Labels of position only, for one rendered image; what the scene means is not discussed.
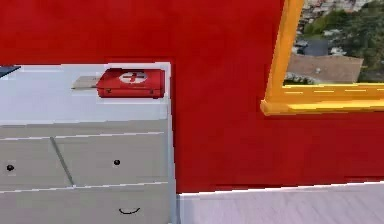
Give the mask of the red first-aid kit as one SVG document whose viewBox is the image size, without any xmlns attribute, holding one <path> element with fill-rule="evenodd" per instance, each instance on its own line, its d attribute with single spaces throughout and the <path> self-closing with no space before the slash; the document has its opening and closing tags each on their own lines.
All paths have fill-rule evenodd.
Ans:
<svg viewBox="0 0 384 224">
<path fill-rule="evenodd" d="M 107 69 L 96 89 L 100 98 L 163 98 L 165 72 L 161 69 Z"/>
</svg>

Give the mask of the flat grey card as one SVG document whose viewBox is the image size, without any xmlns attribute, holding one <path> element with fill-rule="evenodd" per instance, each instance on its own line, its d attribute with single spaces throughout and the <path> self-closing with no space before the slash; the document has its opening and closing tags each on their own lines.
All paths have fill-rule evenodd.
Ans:
<svg viewBox="0 0 384 224">
<path fill-rule="evenodd" d="M 88 90 L 96 87 L 100 76 L 81 76 L 73 82 L 73 90 Z"/>
</svg>

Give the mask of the white chest of drawers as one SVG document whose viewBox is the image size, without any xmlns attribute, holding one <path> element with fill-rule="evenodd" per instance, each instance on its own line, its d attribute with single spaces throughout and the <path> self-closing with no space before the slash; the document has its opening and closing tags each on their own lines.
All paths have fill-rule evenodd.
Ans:
<svg viewBox="0 0 384 224">
<path fill-rule="evenodd" d="M 0 78 L 0 224 L 180 224 L 168 62 L 30 64 Z M 161 69 L 163 98 L 73 90 Z"/>
</svg>

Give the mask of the yellow framed window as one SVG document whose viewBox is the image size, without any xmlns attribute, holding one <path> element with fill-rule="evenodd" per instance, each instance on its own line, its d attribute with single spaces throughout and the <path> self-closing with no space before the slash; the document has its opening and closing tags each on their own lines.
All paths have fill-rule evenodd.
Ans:
<svg viewBox="0 0 384 224">
<path fill-rule="evenodd" d="M 284 0 L 261 110 L 384 111 L 384 0 Z"/>
</svg>

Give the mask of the dark blue flat object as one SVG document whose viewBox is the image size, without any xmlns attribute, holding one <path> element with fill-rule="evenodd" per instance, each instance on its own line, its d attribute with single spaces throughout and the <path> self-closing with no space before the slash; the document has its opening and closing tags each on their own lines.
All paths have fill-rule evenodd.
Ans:
<svg viewBox="0 0 384 224">
<path fill-rule="evenodd" d="M 0 78 L 20 69 L 20 66 L 0 66 Z"/>
</svg>

